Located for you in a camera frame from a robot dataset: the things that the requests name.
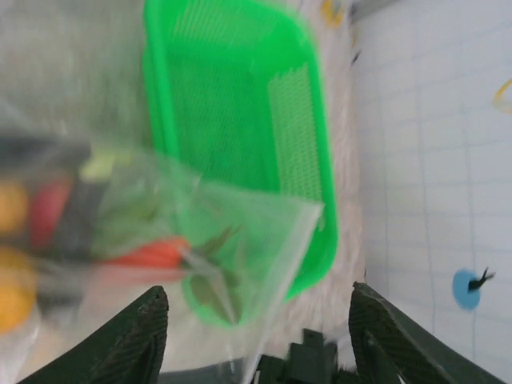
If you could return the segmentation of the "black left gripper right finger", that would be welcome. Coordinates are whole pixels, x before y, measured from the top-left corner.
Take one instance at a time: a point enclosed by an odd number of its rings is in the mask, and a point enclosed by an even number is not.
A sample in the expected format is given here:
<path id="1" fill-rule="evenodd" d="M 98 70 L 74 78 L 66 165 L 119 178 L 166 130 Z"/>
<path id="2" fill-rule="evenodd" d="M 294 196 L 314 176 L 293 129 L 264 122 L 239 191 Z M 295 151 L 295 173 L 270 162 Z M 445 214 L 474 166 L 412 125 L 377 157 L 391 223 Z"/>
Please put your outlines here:
<path id="1" fill-rule="evenodd" d="M 358 384 L 506 384 L 362 282 L 351 295 L 349 330 Z"/>

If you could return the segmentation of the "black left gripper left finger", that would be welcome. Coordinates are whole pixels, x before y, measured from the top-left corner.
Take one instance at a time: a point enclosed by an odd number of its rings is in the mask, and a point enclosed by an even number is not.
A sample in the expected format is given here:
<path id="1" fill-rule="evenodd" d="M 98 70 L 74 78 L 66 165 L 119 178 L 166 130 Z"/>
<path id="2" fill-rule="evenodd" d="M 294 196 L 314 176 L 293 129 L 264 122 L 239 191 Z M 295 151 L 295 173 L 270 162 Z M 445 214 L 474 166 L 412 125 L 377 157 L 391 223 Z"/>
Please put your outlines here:
<path id="1" fill-rule="evenodd" d="M 91 336 L 18 384 L 157 384 L 169 304 L 153 286 Z"/>

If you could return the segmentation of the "orange toy carrot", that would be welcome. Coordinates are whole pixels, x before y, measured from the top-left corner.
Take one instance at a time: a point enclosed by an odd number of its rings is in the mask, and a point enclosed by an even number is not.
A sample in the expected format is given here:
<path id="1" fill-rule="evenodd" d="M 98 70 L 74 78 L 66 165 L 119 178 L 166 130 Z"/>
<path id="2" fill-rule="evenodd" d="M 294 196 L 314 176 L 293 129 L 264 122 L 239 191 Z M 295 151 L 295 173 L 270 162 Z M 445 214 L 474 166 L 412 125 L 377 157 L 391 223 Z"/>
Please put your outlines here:
<path id="1" fill-rule="evenodd" d="M 163 272 L 165 280 L 184 279 L 188 273 L 192 295 L 221 320 L 236 324 L 242 319 L 242 301 L 236 289 L 237 275 L 222 267 L 214 256 L 239 231 L 228 226 L 203 244 L 192 246 L 184 237 L 174 236 L 145 244 L 117 256 L 107 266 Z"/>

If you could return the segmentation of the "green toy vegetable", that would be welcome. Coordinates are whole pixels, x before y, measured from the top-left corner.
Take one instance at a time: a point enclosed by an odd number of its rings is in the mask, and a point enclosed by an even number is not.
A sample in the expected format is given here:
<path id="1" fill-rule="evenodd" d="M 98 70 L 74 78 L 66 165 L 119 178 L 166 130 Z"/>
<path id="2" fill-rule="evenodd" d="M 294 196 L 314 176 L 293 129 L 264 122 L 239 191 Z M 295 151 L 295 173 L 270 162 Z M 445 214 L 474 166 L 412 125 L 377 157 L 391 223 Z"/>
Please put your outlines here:
<path id="1" fill-rule="evenodd" d="M 134 194 L 103 208 L 94 230 L 92 253 L 96 259 L 116 258 L 172 233 L 175 199 L 152 191 Z"/>

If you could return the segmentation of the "yellow toy food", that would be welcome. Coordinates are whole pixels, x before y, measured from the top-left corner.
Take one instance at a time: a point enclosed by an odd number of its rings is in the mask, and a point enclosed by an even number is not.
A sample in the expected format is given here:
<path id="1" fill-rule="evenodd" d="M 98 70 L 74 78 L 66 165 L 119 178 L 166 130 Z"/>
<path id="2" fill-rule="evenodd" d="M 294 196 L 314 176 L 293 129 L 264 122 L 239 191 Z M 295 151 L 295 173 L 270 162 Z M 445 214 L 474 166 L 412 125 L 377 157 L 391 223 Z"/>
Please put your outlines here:
<path id="1" fill-rule="evenodd" d="M 29 209 L 29 196 L 23 184 L 0 181 L 0 234 L 21 232 Z"/>
<path id="2" fill-rule="evenodd" d="M 10 246 L 0 246 L 0 334 L 23 324 L 36 301 L 37 274 L 30 258 Z"/>

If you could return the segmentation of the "dark purple toy eggplant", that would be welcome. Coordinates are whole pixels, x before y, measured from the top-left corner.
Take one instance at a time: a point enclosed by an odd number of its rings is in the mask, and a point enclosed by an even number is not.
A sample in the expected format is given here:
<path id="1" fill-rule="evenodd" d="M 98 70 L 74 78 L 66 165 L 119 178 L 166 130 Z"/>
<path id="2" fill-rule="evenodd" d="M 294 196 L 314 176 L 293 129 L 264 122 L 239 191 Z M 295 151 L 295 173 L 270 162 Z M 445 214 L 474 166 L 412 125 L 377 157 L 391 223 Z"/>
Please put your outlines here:
<path id="1" fill-rule="evenodd" d="M 50 243 L 43 248 L 30 244 L 31 248 L 40 258 L 59 262 L 84 260 L 91 253 L 96 221 L 114 168 L 130 156 L 91 142 L 42 138 L 38 144 L 38 162 L 46 179 L 34 196 L 53 181 L 69 180 L 73 187 Z"/>

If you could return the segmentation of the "clear zip-top bag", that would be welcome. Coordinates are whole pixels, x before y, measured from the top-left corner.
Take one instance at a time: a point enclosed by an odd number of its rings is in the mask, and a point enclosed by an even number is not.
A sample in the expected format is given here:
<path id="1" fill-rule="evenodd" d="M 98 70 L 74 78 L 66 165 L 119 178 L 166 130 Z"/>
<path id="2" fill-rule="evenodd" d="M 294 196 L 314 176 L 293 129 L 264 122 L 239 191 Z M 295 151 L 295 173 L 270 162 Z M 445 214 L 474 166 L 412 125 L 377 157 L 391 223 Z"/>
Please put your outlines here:
<path id="1" fill-rule="evenodd" d="M 100 213 L 134 194 L 171 194 L 172 233 L 158 240 L 180 236 L 197 246 L 228 226 L 239 228 L 214 260 L 239 279 L 240 322 L 229 324 L 199 304 L 190 291 L 191 273 L 184 279 L 165 280 L 163 272 L 107 266 L 104 262 L 109 259 L 96 259 L 92 248 L 84 260 L 38 257 L 30 245 L 29 215 L 32 197 L 46 179 L 38 162 L 42 138 L 91 142 L 128 154 L 130 158 L 114 168 Z M 322 212 L 314 202 L 206 181 L 156 154 L 56 134 L 0 130 L 3 180 L 24 185 L 29 209 L 23 230 L 0 234 L 0 246 L 13 247 L 30 258 L 37 290 L 28 319 L 0 334 L 0 384 L 18 384 L 61 357 L 153 286 L 164 289 L 169 304 L 157 384 L 250 384 Z"/>

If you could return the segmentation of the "red toy food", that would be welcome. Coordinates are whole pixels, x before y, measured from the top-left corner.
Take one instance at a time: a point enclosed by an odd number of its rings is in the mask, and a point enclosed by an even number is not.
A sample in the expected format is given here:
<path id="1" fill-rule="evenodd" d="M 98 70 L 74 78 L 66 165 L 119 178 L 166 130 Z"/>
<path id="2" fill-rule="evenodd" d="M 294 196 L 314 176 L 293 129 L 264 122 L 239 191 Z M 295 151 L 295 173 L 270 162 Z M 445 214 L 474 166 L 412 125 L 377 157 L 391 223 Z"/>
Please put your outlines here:
<path id="1" fill-rule="evenodd" d="M 30 206 L 30 243 L 43 248 L 50 243 L 72 190 L 69 180 L 53 181 L 42 186 L 33 197 Z"/>

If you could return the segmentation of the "green plastic basket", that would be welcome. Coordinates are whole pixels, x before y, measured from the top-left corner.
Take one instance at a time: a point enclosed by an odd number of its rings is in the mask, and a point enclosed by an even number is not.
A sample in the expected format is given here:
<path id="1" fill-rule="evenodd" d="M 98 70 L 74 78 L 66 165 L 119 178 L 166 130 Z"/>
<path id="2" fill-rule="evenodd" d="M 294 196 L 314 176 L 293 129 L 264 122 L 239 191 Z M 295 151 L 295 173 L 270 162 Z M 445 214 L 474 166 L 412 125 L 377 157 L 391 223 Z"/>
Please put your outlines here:
<path id="1" fill-rule="evenodd" d="M 322 80 L 307 28 L 266 0 L 145 0 L 156 149 L 236 186 L 324 205 L 289 294 L 325 276 L 338 220 Z"/>

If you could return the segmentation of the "blue round wall sticker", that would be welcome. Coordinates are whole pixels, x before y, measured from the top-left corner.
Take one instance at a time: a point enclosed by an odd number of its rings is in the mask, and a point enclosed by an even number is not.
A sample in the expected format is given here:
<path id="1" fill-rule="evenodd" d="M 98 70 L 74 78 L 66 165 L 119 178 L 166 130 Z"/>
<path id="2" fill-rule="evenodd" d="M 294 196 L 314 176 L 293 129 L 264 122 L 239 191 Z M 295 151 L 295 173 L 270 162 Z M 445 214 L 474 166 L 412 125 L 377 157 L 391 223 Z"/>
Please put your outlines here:
<path id="1" fill-rule="evenodd" d="M 473 270 L 460 269 L 452 279 L 452 295 L 459 308 L 465 311 L 475 310 L 481 300 L 481 289 L 471 288 L 471 283 L 478 280 Z"/>

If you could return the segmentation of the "black creature wall sticker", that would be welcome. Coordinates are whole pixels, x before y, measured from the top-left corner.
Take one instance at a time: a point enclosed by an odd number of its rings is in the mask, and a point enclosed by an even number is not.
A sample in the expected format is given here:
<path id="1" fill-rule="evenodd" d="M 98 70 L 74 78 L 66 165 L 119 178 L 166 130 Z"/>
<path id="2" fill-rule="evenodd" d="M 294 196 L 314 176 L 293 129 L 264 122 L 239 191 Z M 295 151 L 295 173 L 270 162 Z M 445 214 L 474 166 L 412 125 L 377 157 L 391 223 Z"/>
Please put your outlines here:
<path id="1" fill-rule="evenodd" d="M 468 291 L 469 292 L 475 292 L 477 290 L 480 290 L 482 288 L 482 286 L 488 281 L 488 280 L 491 280 L 492 278 L 495 277 L 496 273 L 495 272 L 488 272 L 488 267 L 485 268 L 484 272 L 482 273 L 482 276 L 480 278 L 472 278 L 469 282 L 468 282 Z"/>

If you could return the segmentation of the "small yellow wall sticker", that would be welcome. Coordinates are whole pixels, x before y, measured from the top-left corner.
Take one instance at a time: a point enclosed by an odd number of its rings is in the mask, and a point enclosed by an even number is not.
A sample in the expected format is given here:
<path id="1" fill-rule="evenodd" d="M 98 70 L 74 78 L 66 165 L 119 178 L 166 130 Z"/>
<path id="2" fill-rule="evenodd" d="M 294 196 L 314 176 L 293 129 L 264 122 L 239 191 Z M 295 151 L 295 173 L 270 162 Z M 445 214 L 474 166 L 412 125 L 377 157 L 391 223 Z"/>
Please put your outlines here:
<path id="1" fill-rule="evenodd" d="M 328 25 L 337 27 L 345 17 L 346 8 L 342 0 L 324 0 L 322 14 Z"/>

